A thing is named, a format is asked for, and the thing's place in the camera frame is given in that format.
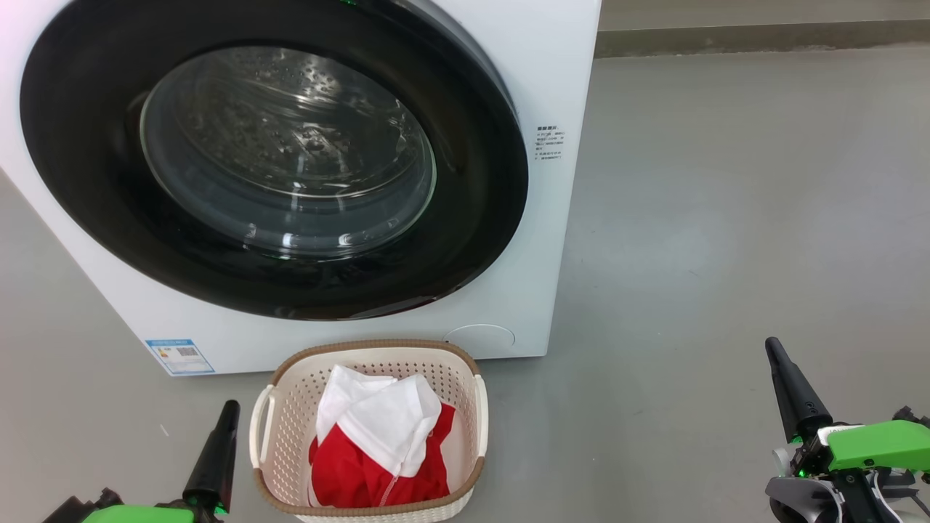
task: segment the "front-loading washing machine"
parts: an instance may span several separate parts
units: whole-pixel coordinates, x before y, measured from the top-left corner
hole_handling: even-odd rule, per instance
[[[4,2],[0,168],[172,375],[544,355],[599,7]]]

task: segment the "white cloth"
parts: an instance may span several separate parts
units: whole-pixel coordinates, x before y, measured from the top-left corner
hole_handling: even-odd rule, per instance
[[[378,465],[394,476],[413,477],[426,458],[426,438],[442,411],[426,378],[401,381],[333,368],[316,414],[323,440],[337,424]]]

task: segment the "red garment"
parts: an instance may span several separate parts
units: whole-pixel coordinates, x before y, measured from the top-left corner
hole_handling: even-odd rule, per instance
[[[362,452],[338,425],[310,445],[311,484],[322,506],[364,508],[425,502],[449,495],[441,446],[452,431],[454,407],[443,404],[426,438],[426,458],[413,477],[394,477]]]

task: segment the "beige basket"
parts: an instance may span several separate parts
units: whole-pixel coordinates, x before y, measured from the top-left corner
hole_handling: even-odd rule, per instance
[[[337,364],[364,374],[391,375],[397,379],[423,374],[436,394],[456,408],[457,421],[446,439],[449,445],[443,445],[451,494],[428,502],[377,508],[310,506],[307,450],[316,436],[316,405],[329,372]],[[264,430],[260,434],[263,414]],[[308,523],[442,521],[465,507],[485,465],[485,382],[474,360],[450,343],[374,340],[314,347],[291,356],[261,392],[252,410],[248,444],[261,494],[274,508]]]

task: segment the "brown basket rim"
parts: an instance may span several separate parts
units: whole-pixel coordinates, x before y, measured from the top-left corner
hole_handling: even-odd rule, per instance
[[[475,363],[474,359],[468,355],[465,351],[457,347],[456,345],[448,342],[434,342],[432,340],[364,340],[360,342],[341,342],[341,343],[330,343],[328,345],[319,345],[316,347],[311,347],[309,349],[300,351],[295,355],[291,356],[284,363],[281,364],[281,367],[278,368],[272,375],[272,385],[277,386],[278,382],[281,380],[281,377],[284,376],[291,367],[294,366],[301,359],[326,353],[335,353],[341,351],[353,351],[356,349],[392,349],[392,348],[403,348],[403,347],[413,347],[421,349],[436,349],[441,351],[447,351],[454,355],[460,357],[465,363],[468,364],[469,369],[471,369],[472,374],[476,376],[481,375],[481,370],[478,369],[478,364]],[[281,500],[278,500],[274,497],[271,490],[268,489],[268,485],[265,483],[264,473],[261,472],[260,468],[252,469],[255,474],[255,482],[259,487],[259,492],[261,496],[265,498],[265,501],[271,504],[275,509],[285,514],[292,514],[294,516],[315,516],[315,517],[365,517],[365,516],[390,516],[395,514],[408,514],[412,512],[419,512],[423,510],[430,510],[433,508],[443,507],[452,503],[457,502],[466,494],[468,494],[472,489],[474,489],[474,484],[478,482],[478,476],[481,475],[481,471],[485,468],[485,458],[484,456],[479,456],[475,461],[474,468],[472,468],[472,473],[469,475],[468,479],[465,481],[465,484],[459,487],[455,492],[450,493],[448,496],[439,498],[438,500],[429,500],[427,502],[419,503],[408,503],[392,506],[381,506],[381,507],[367,507],[367,508],[324,508],[324,507],[312,507],[312,506],[296,506],[288,503],[284,503]]]

